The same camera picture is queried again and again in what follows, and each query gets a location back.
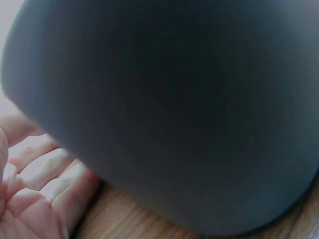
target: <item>hand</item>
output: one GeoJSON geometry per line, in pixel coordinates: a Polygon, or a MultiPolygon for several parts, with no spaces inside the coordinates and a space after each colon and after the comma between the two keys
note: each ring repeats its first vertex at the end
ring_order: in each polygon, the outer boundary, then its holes
{"type": "Polygon", "coordinates": [[[10,147],[40,134],[22,115],[0,118],[0,239],[69,238],[99,186],[50,140],[8,160],[10,147]]]}

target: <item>wooden table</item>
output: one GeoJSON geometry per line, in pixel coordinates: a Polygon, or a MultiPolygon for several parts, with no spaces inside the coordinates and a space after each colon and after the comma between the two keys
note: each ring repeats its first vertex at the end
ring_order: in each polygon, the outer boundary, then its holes
{"type": "MultiPolygon", "coordinates": [[[[301,201],[272,225],[225,239],[318,239],[319,179],[301,201]]],[[[217,239],[196,235],[102,185],[73,239],[217,239]]]]}

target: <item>wood grain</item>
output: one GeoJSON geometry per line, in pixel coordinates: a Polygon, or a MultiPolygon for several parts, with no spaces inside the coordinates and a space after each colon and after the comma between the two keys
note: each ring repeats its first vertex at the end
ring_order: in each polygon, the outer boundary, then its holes
{"type": "MultiPolygon", "coordinates": [[[[74,239],[217,239],[191,233],[103,185],[74,239]]],[[[318,239],[319,180],[286,215],[249,235],[225,239],[318,239]]]]}

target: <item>palm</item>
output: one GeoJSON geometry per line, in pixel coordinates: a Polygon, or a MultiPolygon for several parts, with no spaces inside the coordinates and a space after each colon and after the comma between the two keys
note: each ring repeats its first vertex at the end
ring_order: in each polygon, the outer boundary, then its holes
{"type": "MultiPolygon", "coordinates": [[[[5,149],[21,138],[10,138],[3,120],[0,126],[7,137],[3,140],[0,132],[3,160],[5,149]]],[[[1,172],[1,239],[69,238],[99,184],[82,163],[50,141],[10,158],[1,172]]]]}

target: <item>dark gray object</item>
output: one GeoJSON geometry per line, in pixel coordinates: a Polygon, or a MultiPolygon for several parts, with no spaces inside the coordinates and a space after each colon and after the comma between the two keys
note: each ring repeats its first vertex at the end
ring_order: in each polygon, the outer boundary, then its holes
{"type": "Polygon", "coordinates": [[[27,0],[1,79],[103,179],[207,235],[260,227],[319,165],[317,0],[27,0]]]}

